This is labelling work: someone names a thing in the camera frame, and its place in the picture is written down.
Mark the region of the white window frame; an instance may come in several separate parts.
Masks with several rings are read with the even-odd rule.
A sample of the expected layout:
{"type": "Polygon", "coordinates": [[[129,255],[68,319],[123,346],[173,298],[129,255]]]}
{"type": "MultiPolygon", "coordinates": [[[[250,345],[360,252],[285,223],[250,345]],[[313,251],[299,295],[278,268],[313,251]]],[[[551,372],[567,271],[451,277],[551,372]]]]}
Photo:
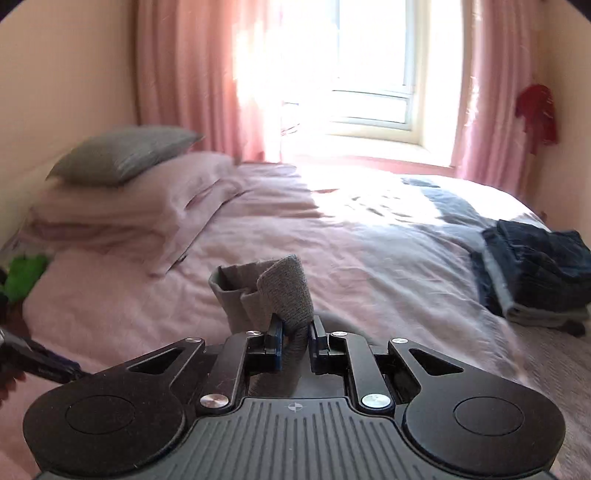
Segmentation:
{"type": "Polygon", "coordinates": [[[280,2],[281,151],[449,167],[469,1],[280,2]]]}

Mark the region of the grey t-shirt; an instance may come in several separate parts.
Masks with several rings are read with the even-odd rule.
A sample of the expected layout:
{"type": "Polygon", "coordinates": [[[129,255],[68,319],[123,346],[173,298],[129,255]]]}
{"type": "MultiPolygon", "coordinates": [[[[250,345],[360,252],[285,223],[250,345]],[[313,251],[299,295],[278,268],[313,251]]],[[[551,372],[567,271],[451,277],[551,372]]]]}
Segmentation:
{"type": "Polygon", "coordinates": [[[301,260],[295,255],[240,265],[219,266],[208,278],[233,334],[247,330],[266,331],[273,315],[283,321],[281,370],[262,374],[250,383],[249,394],[260,397],[288,397],[301,378],[301,361],[308,346],[308,325],[318,315],[329,330],[342,330],[376,341],[353,322],[337,314],[317,310],[311,300],[301,260]]]}

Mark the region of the left pink curtain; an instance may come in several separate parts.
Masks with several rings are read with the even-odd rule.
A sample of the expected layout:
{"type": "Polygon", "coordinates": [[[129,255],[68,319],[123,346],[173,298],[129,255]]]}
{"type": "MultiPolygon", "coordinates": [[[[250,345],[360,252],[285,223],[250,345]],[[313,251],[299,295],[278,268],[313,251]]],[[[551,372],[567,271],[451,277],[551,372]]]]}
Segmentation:
{"type": "Polygon", "coordinates": [[[272,1],[141,1],[136,71],[143,124],[204,134],[236,161],[280,159],[272,1]]]}

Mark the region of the grey folded garment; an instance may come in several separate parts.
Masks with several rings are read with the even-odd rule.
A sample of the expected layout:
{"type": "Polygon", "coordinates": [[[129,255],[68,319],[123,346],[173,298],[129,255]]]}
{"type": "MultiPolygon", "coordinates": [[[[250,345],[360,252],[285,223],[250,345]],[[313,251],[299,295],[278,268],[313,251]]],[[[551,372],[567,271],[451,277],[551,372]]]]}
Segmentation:
{"type": "Polygon", "coordinates": [[[496,260],[488,252],[483,254],[485,268],[491,278],[494,291],[504,317],[513,323],[531,327],[559,328],[568,322],[583,323],[590,319],[587,308],[578,308],[564,312],[526,307],[514,301],[508,283],[496,260]]]}

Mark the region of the pink curtain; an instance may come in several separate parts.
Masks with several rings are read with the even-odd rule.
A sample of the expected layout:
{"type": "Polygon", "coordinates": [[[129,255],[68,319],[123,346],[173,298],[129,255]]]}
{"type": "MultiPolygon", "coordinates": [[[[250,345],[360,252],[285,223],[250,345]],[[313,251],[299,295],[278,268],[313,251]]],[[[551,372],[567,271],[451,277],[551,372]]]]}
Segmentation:
{"type": "Polygon", "coordinates": [[[204,134],[236,161],[280,159],[272,1],[141,1],[136,71],[143,124],[204,134]]]}
{"type": "Polygon", "coordinates": [[[453,162],[456,176],[525,194],[530,142],[516,114],[536,73],[535,1],[470,1],[468,58],[453,162]]]}

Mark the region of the red hanging garment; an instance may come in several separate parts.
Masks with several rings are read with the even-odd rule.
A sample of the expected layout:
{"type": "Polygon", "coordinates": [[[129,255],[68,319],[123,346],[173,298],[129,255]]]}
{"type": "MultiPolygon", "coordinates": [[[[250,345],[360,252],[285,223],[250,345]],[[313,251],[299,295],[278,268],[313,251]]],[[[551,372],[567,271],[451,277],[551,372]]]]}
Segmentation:
{"type": "Polygon", "coordinates": [[[536,155],[542,145],[558,143],[558,128],[551,90],[542,84],[532,84],[516,101],[515,116],[524,119],[529,153],[536,155]]]}

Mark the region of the right pink curtain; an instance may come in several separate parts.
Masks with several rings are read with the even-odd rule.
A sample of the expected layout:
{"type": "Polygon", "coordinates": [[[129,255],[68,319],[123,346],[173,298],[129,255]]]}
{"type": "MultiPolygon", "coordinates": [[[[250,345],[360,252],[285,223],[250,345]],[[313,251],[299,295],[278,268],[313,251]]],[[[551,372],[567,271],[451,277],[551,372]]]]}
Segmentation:
{"type": "Polygon", "coordinates": [[[468,58],[453,162],[456,176],[525,194],[530,142],[516,114],[536,73],[535,1],[470,1],[468,58]]]}

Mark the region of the green garment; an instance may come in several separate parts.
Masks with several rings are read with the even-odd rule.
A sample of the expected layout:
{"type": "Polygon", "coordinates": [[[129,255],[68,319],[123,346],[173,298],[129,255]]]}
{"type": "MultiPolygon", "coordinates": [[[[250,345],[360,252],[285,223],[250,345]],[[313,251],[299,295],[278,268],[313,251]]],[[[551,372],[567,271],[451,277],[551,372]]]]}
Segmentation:
{"type": "Polygon", "coordinates": [[[44,274],[50,260],[43,254],[13,258],[8,270],[2,270],[1,294],[10,304],[24,300],[44,274]]]}

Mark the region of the grey pillow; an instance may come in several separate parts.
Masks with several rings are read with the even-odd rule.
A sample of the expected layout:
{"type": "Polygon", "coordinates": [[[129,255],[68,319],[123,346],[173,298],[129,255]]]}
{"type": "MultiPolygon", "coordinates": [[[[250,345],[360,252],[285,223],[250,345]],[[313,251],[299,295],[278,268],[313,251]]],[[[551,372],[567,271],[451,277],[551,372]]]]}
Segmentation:
{"type": "Polygon", "coordinates": [[[175,126],[126,127],[81,142],[48,176],[74,185],[115,187],[185,153],[203,138],[175,126]]]}

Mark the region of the pink bed duvet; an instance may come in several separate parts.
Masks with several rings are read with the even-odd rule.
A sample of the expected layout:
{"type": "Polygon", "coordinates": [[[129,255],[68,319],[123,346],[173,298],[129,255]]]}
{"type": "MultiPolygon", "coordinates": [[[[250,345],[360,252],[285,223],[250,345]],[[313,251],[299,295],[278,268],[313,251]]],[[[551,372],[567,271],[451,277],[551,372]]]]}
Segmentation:
{"type": "Polygon", "coordinates": [[[481,305],[470,254],[500,220],[538,225],[513,196],[438,176],[310,173],[238,167],[245,192],[226,202],[165,275],[70,248],[23,305],[32,336],[100,370],[184,337],[221,343],[228,318],[208,278],[219,266],[297,255],[315,308],[378,344],[404,336],[551,398],[567,432],[563,479],[590,475],[590,340],[516,325],[481,305]]]}

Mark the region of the pink pillow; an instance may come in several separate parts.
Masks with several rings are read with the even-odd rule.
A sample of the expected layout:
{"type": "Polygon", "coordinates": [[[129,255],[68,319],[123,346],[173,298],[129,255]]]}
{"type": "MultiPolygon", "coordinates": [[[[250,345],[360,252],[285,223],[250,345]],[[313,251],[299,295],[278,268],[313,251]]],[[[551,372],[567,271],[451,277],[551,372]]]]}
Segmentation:
{"type": "Polygon", "coordinates": [[[243,192],[245,180],[228,155],[187,154],[119,187],[57,183],[33,204],[19,237],[53,251],[121,257],[163,276],[216,212],[243,192]]]}

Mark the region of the dark blue folded jeans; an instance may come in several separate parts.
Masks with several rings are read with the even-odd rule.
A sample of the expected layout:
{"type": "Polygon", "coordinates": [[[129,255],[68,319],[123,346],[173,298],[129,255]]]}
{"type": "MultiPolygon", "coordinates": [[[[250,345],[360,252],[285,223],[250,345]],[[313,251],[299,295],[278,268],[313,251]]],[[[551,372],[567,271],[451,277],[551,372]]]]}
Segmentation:
{"type": "Polygon", "coordinates": [[[471,253],[472,269],[480,303],[491,313],[504,317],[484,265],[485,252],[500,266],[515,302],[553,312],[589,311],[590,249],[578,232],[500,220],[481,237],[481,246],[471,253]]]}

